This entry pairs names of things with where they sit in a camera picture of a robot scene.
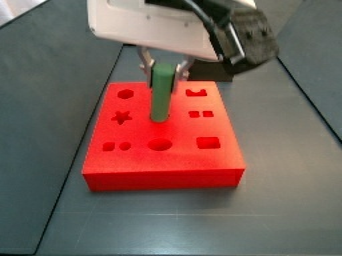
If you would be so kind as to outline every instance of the gray table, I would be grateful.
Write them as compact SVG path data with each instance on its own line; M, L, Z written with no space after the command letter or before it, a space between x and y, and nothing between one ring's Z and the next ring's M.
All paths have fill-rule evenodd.
M138 63L126 47L112 81L143 80ZM91 193L90 128L39 254L342 253L342 151L326 123L277 60L219 89L247 162L239 187Z

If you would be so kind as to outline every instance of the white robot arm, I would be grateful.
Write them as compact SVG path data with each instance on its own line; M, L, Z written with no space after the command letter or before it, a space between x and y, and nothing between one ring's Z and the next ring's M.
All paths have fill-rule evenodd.
M179 80L187 80L195 59L222 64L226 73L235 75L279 51L254 0L88 0L88 20L98 37L138 45L152 91L155 61L148 48L186 56L170 80L171 91Z

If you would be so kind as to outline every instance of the green cylinder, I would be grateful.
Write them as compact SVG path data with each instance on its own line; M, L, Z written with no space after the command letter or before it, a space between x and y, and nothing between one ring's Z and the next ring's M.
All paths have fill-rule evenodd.
M167 63L156 63L152 69L152 101L151 119L164 122L169 118L175 67Z

